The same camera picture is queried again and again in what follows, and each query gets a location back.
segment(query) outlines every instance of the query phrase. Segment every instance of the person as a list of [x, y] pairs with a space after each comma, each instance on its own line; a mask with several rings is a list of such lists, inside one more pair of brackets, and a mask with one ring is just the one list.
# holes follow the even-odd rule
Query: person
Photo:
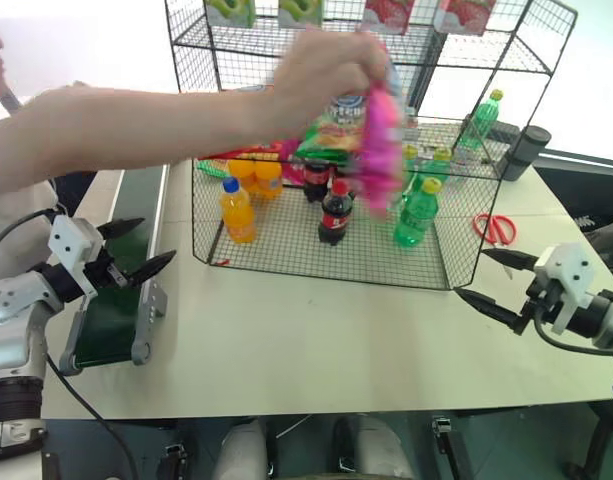
[[[42, 93], [0, 120], [0, 231], [54, 204], [42, 183], [53, 177], [174, 163], [294, 138], [333, 97], [383, 81], [387, 64], [370, 34], [308, 30], [266, 91], [164, 94], [76, 85]], [[6, 91], [0, 57], [0, 96]], [[48, 225], [41, 221], [7, 237], [0, 278], [22, 273], [46, 255], [36, 252], [46, 243]]]

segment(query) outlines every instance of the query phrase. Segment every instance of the wire rack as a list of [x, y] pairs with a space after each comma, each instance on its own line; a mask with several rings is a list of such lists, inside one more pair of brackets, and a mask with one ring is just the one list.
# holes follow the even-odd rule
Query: wire rack
[[[415, 108], [436, 67], [490, 72], [471, 114], [498, 72], [545, 75], [545, 91], [577, 18], [574, 10], [557, 0], [497, 0], [483, 36], [445, 35], [432, 27], [438, 1], [415, 1], [405, 35], [380, 35], [402, 85], [411, 85], [409, 92], [402, 93]], [[220, 91], [272, 81], [273, 69], [297, 31], [279, 28], [277, 0], [255, 3], [254, 26], [232, 28], [209, 25], [202, 0], [166, 0], [181, 92]], [[324, 2], [322, 28], [355, 31], [362, 21], [364, 3]], [[416, 146], [427, 156], [439, 146], [454, 149], [466, 121], [420, 119]], [[377, 221], [359, 199], [344, 240], [335, 247], [321, 244], [317, 235], [321, 206], [309, 204], [301, 188], [292, 185], [272, 202], [253, 198], [257, 239], [248, 245], [235, 244], [221, 222], [220, 181], [193, 166], [194, 255], [226, 268], [430, 289], [467, 285], [482, 246], [471, 220], [478, 213], [492, 211], [499, 187], [496, 162], [509, 148], [501, 140], [490, 135], [476, 158], [452, 163], [438, 197], [439, 214], [423, 243], [413, 249], [394, 243], [395, 214]], [[418, 168], [433, 173], [427, 165]]]

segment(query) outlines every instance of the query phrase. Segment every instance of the floor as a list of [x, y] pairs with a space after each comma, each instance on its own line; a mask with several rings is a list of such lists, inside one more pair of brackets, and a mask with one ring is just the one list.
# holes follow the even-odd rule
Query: floor
[[[445, 457], [438, 454], [430, 431], [430, 412], [376, 414], [398, 434], [419, 480], [453, 478]], [[302, 416], [272, 417], [280, 432]], [[337, 415], [309, 418], [278, 441], [282, 478], [326, 472], [330, 433]], [[467, 418], [453, 417], [464, 435], [477, 480], [561, 480], [565, 461], [582, 463], [595, 415], [585, 404], [530, 407]], [[220, 444], [233, 418], [185, 419], [176, 430], [120, 425], [138, 459], [143, 480], [155, 479], [164, 447], [184, 441], [193, 454], [193, 475], [210, 479]], [[108, 434], [92, 421], [50, 421], [46, 451], [60, 457], [65, 480], [99, 480], [122, 476], [126, 465]], [[600, 480], [613, 480], [613, 440]]]

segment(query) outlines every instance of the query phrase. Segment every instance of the white table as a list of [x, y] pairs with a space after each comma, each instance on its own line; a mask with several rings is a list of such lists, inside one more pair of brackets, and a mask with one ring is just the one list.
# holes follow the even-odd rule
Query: white table
[[[151, 362], [71, 379], [104, 417], [472, 409], [612, 396], [613, 359], [559, 351], [530, 326], [518, 337], [452, 292], [205, 266], [191, 251], [190, 174], [187, 162], [171, 171], [161, 250], [178, 253], [160, 275], [168, 314]], [[519, 250], [582, 242], [597, 272], [593, 291], [613, 290], [613, 277], [532, 169], [502, 185], [495, 212], [515, 221]], [[518, 310], [531, 278], [519, 272], [511, 281], [482, 256], [472, 288]], [[48, 326], [54, 357], [74, 309]], [[50, 372], [44, 392], [43, 417], [89, 418]]]

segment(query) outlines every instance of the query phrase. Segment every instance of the white wall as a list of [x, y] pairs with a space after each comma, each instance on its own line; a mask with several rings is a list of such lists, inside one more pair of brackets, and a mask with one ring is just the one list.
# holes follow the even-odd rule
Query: white wall
[[[613, 0], [565, 1], [580, 12], [578, 24], [533, 123], [551, 131], [550, 148], [613, 159]], [[164, 0], [0, 0], [0, 34], [20, 96], [74, 80], [176, 91]], [[483, 85], [485, 74], [459, 75], [447, 80], [438, 72], [425, 106], [457, 117], [468, 110], [470, 100], [448, 86]], [[534, 97], [544, 81], [532, 76], [527, 85], [525, 78], [496, 78], [493, 87], [506, 91], [500, 120], [525, 116], [524, 96]]]

